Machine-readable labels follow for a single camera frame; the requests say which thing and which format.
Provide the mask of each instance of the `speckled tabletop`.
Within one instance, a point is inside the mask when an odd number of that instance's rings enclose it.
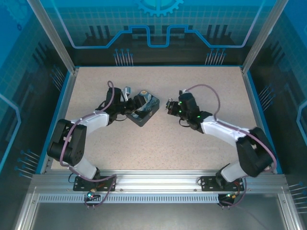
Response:
[[[130,86],[131,96],[147,90],[160,99],[160,109],[143,126],[130,120],[114,122],[86,139],[85,156],[99,169],[209,170],[237,160],[236,149],[216,137],[178,124],[167,114],[169,98],[178,91],[205,83],[221,98],[218,118],[240,127],[256,123],[239,67],[81,67],[66,119],[91,113],[106,98],[107,81],[118,88]],[[201,110],[214,113],[215,95],[206,88],[191,91]],[[54,161],[52,169],[63,169]]]

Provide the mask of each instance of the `black object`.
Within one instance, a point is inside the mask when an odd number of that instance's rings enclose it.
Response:
[[[173,116],[179,116],[181,120],[187,121],[189,127],[203,133],[201,128],[202,121],[212,116],[211,113],[200,111],[195,98],[189,92],[179,91],[179,101],[168,101],[166,103],[167,113]]]
[[[127,118],[142,127],[158,111],[160,100],[146,90],[142,90],[137,96],[144,98],[146,103],[133,113],[128,114]]]
[[[236,179],[231,183],[225,184],[223,188],[221,188],[217,183],[215,176],[202,176],[197,183],[199,186],[201,186],[201,190],[203,192],[237,192],[238,187],[235,182],[240,184],[240,191],[244,191],[244,186],[241,178]]]
[[[121,89],[114,88],[114,91],[115,94],[113,101],[111,105],[105,110],[105,112],[109,114],[108,125],[116,120],[118,114],[127,115],[133,113],[135,110],[146,104],[144,97],[141,95],[136,95],[134,98],[129,98],[127,101],[121,102]],[[108,104],[111,100],[111,97],[112,88],[109,88],[106,94],[106,100],[102,102],[98,108],[96,108],[96,110],[102,110],[104,108],[102,105]],[[66,136],[68,135],[68,132],[72,126],[73,123],[71,123],[69,120],[61,119],[57,122],[49,143],[49,147],[47,149],[48,156],[59,161]],[[87,127],[84,125],[77,125],[71,134],[71,139],[65,149],[63,156],[63,161],[68,163],[70,166],[75,166],[78,164],[84,155],[86,129]]]
[[[95,183],[95,182],[84,180],[79,176],[76,176],[75,182],[73,185],[73,191],[88,192],[91,189],[95,188],[98,192],[102,192],[102,191],[107,192],[110,186],[112,185],[113,179],[114,178],[112,177],[106,181]],[[113,187],[111,188],[111,192],[115,191],[115,185],[116,185],[116,181]]]
[[[59,161],[66,136],[72,126],[73,124],[71,121],[65,119],[61,119],[57,122],[47,149],[48,156]],[[65,149],[63,156],[64,162],[71,166],[75,166],[81,161],[84,154],[85,138],[86,126],[77,125]]]
[[[166,103],[167,113],[173,116],[179,116],[180,120],[185,120],[189,127],[203,133],[201,123],[211,113],[200,111],[196,104],[195,98],[189,92],[179,91],[179,101],[168,100]],[[272,146],[262,129],[255,127],[249,130],[249,133],[258,138],[271,152]],[[240,166],[243,171],[252,177],[258,176],[273,160],[269,153],[249,136],[239,138],[236,142],[236,148],[239,156]],[[216,181],[221,188],[227,186],[228,182],[221,175],[222,169],[216,174]]]
[[[137,109],[141,108],[146,104],[146,100],[140,94],[134,96],[133,98],[129,98],[127,101],[122,102],[121,98],[123,97],[122,91],[119,88],[114,88],[114,98],[112,104],[105,110],[107,114],[109,114],[109,122],[110,125],[113,121],[117,120],[117,116],[119,114],[128,115],[135,112]],[[106,106],[112,97],[112,88],[109,88],[106,94],[106,100],[102,102],[96,110],[102,110],[104,106]]]
[[[249,131],[250,134],[258,138],[271,152],[274,152],[268,138],[261,128],[255,127]],[[247,175],[256,177],[273,160],[267,151],[249,136],[239,138],[236,142],[240,166]]]

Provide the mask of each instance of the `blue wall panel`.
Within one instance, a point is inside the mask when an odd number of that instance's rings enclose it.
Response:
[[[121,65],[113,58],[121,48],[133,52],[135,65],[240,65],[274,3],[43,1],[75,64],[100,66]]]
[[[289,0],[250,69],[290,184],[307,183],[306,7],[304,0]]]

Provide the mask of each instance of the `perforated metal strip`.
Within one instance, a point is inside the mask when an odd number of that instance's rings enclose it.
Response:
[[[40,194],[40,203],[83,203],[84,194]],[[100,202],[101,197],[92,203]],[[106,203],[218,203],[215,194],[110,194]]]

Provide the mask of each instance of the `gear logo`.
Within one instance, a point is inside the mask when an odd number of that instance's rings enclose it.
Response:
[[[167,13],[173,13],[173,9],[179,9],[179,4],[182,4],[183,0],[136,0],[136,3],[139,10],[149,13],[150,16],[159,17],[161,14],[166,16]]]
[[[0,6],[6,7],[11,17],[21,24],[28,14],[28,3],[26,0],[0,0]]]

